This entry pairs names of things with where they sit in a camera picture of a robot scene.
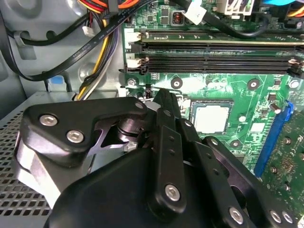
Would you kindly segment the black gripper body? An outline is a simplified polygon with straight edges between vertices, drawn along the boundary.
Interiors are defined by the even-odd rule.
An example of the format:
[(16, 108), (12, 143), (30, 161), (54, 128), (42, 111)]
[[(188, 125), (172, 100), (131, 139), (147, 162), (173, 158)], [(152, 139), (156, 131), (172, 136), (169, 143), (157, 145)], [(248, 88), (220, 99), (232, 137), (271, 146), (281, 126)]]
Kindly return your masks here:
[(172, 220), (149, 209), (150, 149), (125, 155), (68, 186), (47, 220), (49, 228), (225, 228), (214, 203), (198, 183), (195, 168), (184, 165), (186, 209)]

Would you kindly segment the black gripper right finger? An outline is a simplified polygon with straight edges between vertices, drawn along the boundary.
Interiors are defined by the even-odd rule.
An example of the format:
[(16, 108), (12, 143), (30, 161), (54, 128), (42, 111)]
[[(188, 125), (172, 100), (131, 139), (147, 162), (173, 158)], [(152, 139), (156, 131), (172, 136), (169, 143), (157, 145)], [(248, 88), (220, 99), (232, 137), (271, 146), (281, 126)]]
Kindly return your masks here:
[(184, 156), (203, 178), (205, 203), (215, 228), (295, 228), (293, 214), (263, 186), (218, 139), (200, 139), (190, 121), (181, 118), (176, 95), (168, 92), (166, 104), (177, 115)]

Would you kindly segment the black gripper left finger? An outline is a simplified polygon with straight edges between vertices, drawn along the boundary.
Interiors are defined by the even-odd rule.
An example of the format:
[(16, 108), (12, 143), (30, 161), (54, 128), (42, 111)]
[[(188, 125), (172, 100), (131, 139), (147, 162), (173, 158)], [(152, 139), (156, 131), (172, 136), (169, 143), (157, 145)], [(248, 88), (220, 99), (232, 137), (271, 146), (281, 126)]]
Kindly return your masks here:
[(144, 142), (159, 116), (181, 116), (167, 89), (151, 101), (126, 96), (30, 106), (16, 139), (15, 177), (53, 207), (64, 189), (91, 172), (96, 155), (108, 163), (111, 149)]

